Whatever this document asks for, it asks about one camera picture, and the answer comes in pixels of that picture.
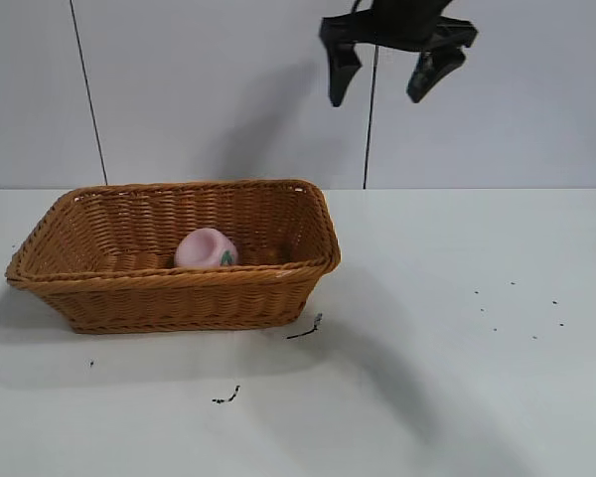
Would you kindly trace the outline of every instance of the debris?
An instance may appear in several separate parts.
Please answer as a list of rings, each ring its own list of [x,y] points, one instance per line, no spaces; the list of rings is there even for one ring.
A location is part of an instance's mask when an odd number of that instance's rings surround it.
[[[240,390],[240,385],[236,386],[236,388],[234,389],[233,395],[231,395],[231,397],[229,399],[212,399],[212,402],[215,402],[217,404],[223,404],[224,402],[232,402],[234,400],[234,398],[236,398],[236,395],[238,394],[238,390]]]
[[[294,338],[300,338],[301,336],[311,335],[314,331],[318,331],[318,327],[320,326],[321,321],[322,321],[322,313],[318,313],[316,315],[316,318],[314,318],[314,327],[311,330],[305,331],[304,333],[300,333],[298,335],[288,336],[287,339],[293,340]]]

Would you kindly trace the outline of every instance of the white tabletop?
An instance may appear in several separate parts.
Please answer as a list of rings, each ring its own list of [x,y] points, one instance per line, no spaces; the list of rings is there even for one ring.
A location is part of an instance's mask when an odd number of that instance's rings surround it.
[[[296,324],[104,337],[4,283],[60,192],[0,191],[0,477],[596,476],[596,191],[331,192]]]

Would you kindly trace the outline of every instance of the pink object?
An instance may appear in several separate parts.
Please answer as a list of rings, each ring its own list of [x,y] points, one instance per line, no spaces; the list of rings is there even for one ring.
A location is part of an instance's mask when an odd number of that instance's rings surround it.
[[[188,234],[175,253],[176,266],[213,268],[237,262],[236,247],[216,229],[198,229]]]

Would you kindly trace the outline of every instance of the brown wicker basket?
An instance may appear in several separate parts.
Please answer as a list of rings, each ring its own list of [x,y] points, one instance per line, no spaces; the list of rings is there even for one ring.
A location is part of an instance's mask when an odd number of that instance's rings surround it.
[[[173,267],[204,227],[234,242],[240,265]],[[303,181],[103,186],[59,198],[6,275],[79,333],[233,330],[295,320],[339,262],[324,197]]]

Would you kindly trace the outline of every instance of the black cable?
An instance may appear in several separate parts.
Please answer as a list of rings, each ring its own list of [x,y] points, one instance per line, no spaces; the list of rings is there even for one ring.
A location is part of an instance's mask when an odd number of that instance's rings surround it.
[[[356,13],[358,11],[358,7],[360,6],[361,3],[362,3],[362,0],[356,0],[354,2],[354,6],[351,7],[351,13]]]

